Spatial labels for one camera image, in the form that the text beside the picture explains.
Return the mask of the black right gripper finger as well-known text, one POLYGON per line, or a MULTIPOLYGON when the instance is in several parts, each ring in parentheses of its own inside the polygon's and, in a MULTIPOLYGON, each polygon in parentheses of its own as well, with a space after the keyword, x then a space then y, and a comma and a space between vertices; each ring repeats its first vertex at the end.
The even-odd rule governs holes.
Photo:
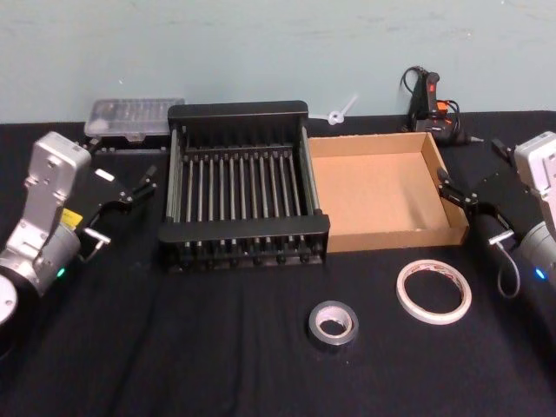
POLYGON ((479 200, 477 195, 466 194, 455 184, 451 176, 444 168, 437 168, 436 173, 439 180, 437 189, 441 198, 451 202, 461 209, 475 209, 478 206, 479 200))
POLYGON ((507 146, 500 139, 495 138, 491 141, 491 147, 494 153, 499 156, 507 164, 515 164, 514 148, 507 146))

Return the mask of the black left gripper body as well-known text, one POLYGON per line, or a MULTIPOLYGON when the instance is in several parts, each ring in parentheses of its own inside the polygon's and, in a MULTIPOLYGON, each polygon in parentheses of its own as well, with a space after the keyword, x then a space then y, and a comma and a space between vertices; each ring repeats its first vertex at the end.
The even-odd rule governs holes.
POLYGON ((122 189, 126 187, 114 175, 102 169, 90 170, 63 205, 60 236, 71 243, 111 243, 95 225, 108 214, 124 213, 116 209, 122 189))

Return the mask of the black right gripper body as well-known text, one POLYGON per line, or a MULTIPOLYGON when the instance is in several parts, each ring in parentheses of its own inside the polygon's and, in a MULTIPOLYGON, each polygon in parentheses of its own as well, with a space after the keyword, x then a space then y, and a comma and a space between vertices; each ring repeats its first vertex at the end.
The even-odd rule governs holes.
POLYGON ((513 231, 513 247, 517 248, 529 231, 528 193, 519 177, 510 169, 502 169, 481 180, 472 190, 476 203, 470 217, 488 216, 504 230, 513 231))

